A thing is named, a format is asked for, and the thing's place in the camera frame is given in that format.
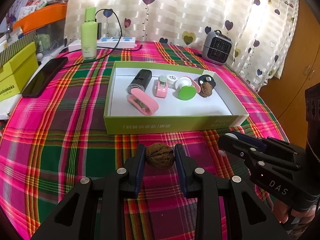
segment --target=colorful plaid fabric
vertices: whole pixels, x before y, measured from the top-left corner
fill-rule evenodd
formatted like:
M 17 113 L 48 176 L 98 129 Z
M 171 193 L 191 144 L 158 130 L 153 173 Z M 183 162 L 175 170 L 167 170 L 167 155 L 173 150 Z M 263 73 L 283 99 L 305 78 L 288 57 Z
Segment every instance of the colorful plaid fabric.
M 81 52 L 68 54 L 67 70 L 60 71 L 39 98 L 21 99 L 9 120 L 0 145 L 0 205 L 24 239 L 30 239 L 63 196 L 81 179 L 104 177 L 135 155 L 139 143 L 181 143 L 187 155 L 213 174 L 234 174 L 248 181 L 244 164 L 218 154 L 220 134 L 236 130 L 257 137 L 286 139 L 264 104 L 238 75 L 195 56 L 189 48 L 143 42 L 137 52 L 115 51 L 103 61 L 81 66 Z M 107 50 L 100 50 L 98 57 Z M 107 135 L 103 112 L 109 77 L 115 61 L 133 60 L 186 65 L 215 71 L 233 90 L 250 117 L 241 127 L 180 133 Z M 194 238 L 196 199 L 183 198 L 175 165 L 156 171 L 146 165 L 137 200 L 125 202 L 128 240 Z M 255 188 L 271 205 L 269 195 Z M 225 214 L 221 209 L 224 237 Z

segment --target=orange plastic bin rim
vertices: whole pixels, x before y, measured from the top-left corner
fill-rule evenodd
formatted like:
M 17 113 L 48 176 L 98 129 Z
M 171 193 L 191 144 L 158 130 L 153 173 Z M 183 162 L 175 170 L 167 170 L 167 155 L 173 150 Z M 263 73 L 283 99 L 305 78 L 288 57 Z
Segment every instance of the orange plastic bin rim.
M 67 4 L 57 3 L 41 8 L 13 24 L 13 29 L 22 28 L 24 34 L 39 29 L 50 23 L 65 19 L 67 15 Z

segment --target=cabinet handle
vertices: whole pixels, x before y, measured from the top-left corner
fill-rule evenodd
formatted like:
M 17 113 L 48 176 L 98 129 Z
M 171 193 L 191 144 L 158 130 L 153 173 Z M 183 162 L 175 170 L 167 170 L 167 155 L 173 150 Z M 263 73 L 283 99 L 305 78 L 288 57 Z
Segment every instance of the cabinet handle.
M 303 75 L 305 75 L 305 76 L 307 75 L 310 67 L 311 67 L 311 65 L 306 66 L 306 68 L 304 69 Z
M 315 72 L 314 70 L 310 72 L 309 80 L 311 80 L 312 75 L 313 75 L 314 72 Z

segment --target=heart pattern curtain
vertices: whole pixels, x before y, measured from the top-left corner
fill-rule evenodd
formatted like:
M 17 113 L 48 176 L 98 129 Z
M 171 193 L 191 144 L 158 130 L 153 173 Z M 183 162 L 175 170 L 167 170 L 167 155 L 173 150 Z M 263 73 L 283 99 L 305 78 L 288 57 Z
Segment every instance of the heart pattern curtain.
M 227 64 L 258 91 L 281 77 L 294 35 L 299 0 L 69 0 L 65 26 L 68 42 L 80 39 L 85 8 L 112 9 L 123 35 L 202 50 L 210 31 L 231 38 Z M 104 37 L 119 36 L 110 11 L 97 15 Z

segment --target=wooden door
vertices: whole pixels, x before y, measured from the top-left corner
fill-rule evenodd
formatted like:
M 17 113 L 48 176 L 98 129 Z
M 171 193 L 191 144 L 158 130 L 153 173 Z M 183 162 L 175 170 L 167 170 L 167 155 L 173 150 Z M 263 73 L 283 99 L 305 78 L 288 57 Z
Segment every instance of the wooden door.
M 291 143 L 306 147 L 308 122 L 306 121 L 306 102 L 304 92 L 306 89 L 320 83 L 320 50 L 315 64 L 311 69 L 306 82 L 294 98 L 288 109 L 278 119 Z
M 296 30 L 280 79 L 268 80 L 259 95 L 276 118 L 287 109 L 302 88 L 316 59 L 320 45 L 320 25 L 305 0 L 299 0 Z

